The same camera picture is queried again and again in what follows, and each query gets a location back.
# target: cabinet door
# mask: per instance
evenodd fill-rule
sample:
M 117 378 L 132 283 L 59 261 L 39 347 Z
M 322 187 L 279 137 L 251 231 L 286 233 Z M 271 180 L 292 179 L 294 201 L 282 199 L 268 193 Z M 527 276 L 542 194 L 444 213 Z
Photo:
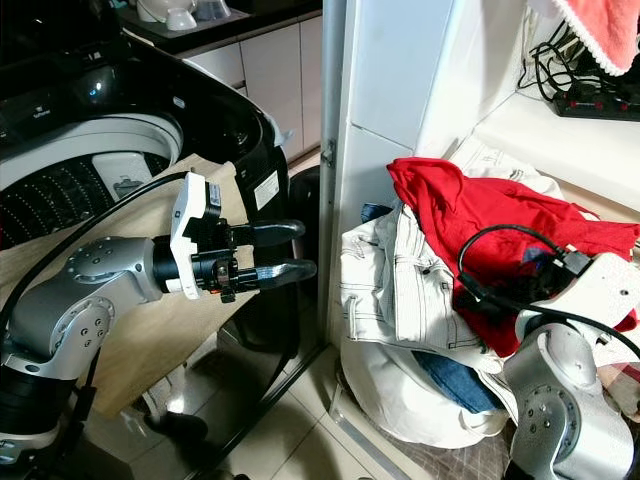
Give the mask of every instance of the cabinet door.
M 322 17 L 300 24 L 304 148 L 320 143 L 322 119 Z
M 238 43 L 189 57 L 185 61 L 195 63 L 231 87 L 244 81 L 242 57 Z
M 247 94 L 283 133 L 287 158 L 303 149 L 300 28 L 297 24 L 240 42 Z

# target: shelf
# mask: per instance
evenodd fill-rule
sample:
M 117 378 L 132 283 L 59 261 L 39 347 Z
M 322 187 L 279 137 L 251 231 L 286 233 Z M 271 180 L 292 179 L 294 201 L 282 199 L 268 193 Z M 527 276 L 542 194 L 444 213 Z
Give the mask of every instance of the shelf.
M 513 94 L 474 133 L 553 177 L 640 211 L 640 123 L 557 116 Z

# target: washing machine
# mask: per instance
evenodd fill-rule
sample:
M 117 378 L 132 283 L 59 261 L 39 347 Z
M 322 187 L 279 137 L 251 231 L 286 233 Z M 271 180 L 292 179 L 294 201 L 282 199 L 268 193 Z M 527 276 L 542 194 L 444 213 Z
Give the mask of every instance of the washing machine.
M 100 214 L 192 153 L 235 164 L 250 221 L 286 217 L 281 137 L 247 98 L 126 37 L 107 0 L 2 0 L 0 8 L 0 250 Z M 256 188 L 275 180 L 273 196 L 257 203 Z M 257 250 L 255 261 L 292 256 L 280 245 Z M 228 437 L 295 356 L 297 318 L 289 285 L 260 293 L 225 327 L 234 348 L 272 366 L 258 387 L 238 387 L 227 402 L 236 411 L 221 409 Z M 230 367 L 223 376 L 234 375 L 242 373 Z

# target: pile of clothes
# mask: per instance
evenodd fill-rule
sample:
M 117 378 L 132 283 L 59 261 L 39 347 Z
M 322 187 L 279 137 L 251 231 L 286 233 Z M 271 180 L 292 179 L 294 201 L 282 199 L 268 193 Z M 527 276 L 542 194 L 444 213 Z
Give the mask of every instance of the pile of clothes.
M 462 245 L 485 227 L 518 224 L 588 255 L 630 259 L 640 225 L 598 221 L 565 202 L 555 180 L 473 137 L 450 162 L 398 159 L 388 169 L 397 205 L 365 206 L 368 221 L 342 237 L 345 376 L 365 413 L 397 438 L 472 445 L 517 422 L 502 369 L 518 340 L 514 314 L 468 302 L 456 280 Z M 535 238 L 496 232 L 469 250 L 465 268 L 514 290 L 550 253 Z M 632 312 L 615 327 L 635 326 Z M 596 364 L 611 363 L 605 357 L 596 352 Z

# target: washing machine drum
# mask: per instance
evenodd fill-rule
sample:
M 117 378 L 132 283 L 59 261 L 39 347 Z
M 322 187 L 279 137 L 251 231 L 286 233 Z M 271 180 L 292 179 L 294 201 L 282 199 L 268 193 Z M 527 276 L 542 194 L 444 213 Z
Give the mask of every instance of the washing machine drum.
M 100 214 L 175 163 L 175 121 L 122 113 L 73 123 L 0 159 L 0 250 Z

